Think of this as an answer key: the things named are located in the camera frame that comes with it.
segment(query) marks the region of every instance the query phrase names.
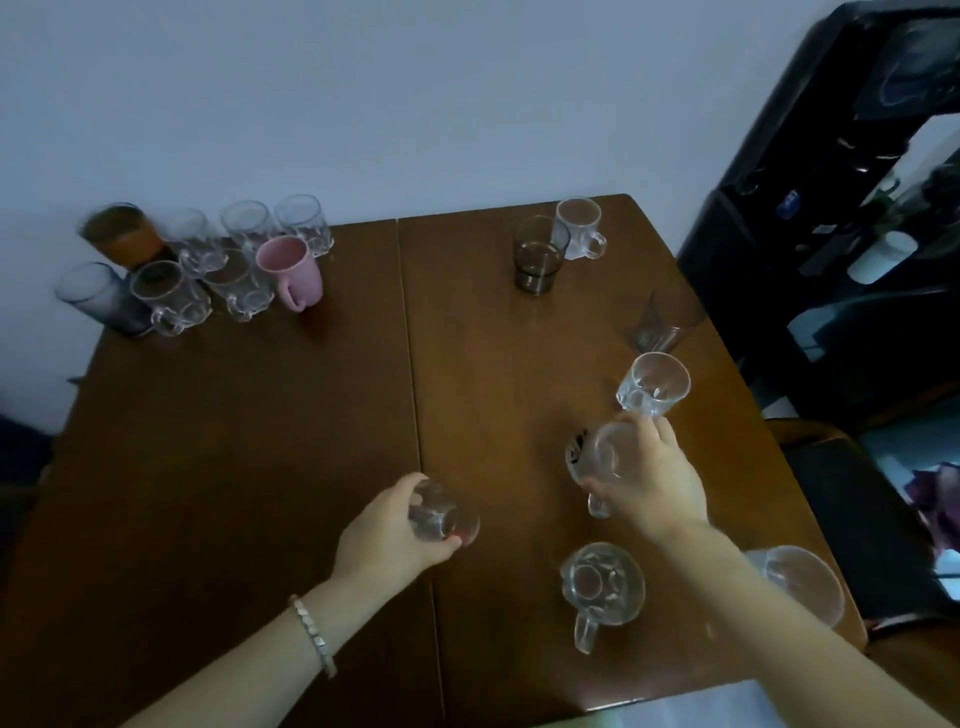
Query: pink mug handle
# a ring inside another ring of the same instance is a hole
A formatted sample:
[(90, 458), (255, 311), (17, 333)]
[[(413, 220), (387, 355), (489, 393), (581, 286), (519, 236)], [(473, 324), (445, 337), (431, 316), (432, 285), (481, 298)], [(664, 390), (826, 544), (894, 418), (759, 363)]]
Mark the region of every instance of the pink mug handle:
[(286, 280), (279, 280), (276, 284), (276, 294), (280, 296), (280, 302), (283, 303), (294, 313), (300, 313), (306, 308), (306, 301), (297, 303), (290, 293), (290, 283)]

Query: pink mug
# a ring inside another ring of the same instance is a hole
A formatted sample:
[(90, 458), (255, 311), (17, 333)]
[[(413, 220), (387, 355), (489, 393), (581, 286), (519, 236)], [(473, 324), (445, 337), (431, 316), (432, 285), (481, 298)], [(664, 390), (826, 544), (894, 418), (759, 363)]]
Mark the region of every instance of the pink mug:
[(276, 294), (300, 313), (324, 295), (324, 281), (307, 244), (293, 235), (271, 238), (256, 252), (256, 264), (276, 279)]

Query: white wall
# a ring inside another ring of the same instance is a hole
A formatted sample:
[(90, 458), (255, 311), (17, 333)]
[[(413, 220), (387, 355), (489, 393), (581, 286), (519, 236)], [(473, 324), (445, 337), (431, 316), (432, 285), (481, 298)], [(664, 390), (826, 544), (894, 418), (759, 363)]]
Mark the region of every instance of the white wall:
[(74, 225), (111, 201), (306, 191), (338, 223), (627, 192), (676, 250), (831, 8), (7, 0), (0, 412), (65, 420), (98, 329), (50, 286), (93, 257)]

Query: gray glass tumbler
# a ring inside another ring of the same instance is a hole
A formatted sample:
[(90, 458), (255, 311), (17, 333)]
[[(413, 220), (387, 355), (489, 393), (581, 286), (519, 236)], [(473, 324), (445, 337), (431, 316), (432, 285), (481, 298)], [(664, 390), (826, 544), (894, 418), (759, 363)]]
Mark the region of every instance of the gray glass tumbler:
[(84, 263), (60, 277), (54, 294), (124, 336), (142, 336), (153, 325), (150, 307), (106, 263)]
[(514, 235), (514, 283), (539, 296), (553, 288), (564, 262), (570, 231), (552, 217), (537, 215), (521, 222)]
[(707, 313), (693, 291), (679, 285), (659, 288), (636, 328), (634, 349), (639, 353), (672, 352), (705, 318)]

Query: wrist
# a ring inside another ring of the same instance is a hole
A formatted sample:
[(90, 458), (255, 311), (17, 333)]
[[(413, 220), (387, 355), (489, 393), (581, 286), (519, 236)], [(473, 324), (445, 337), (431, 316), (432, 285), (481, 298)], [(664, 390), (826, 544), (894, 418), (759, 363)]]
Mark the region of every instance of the wrist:
[(334, 572), (320, 587), (342, 594), (362, 611), (375, 612), (395, 594), (390, 589), (390, 581), (372, 570), (357, 570), (349, 573)]

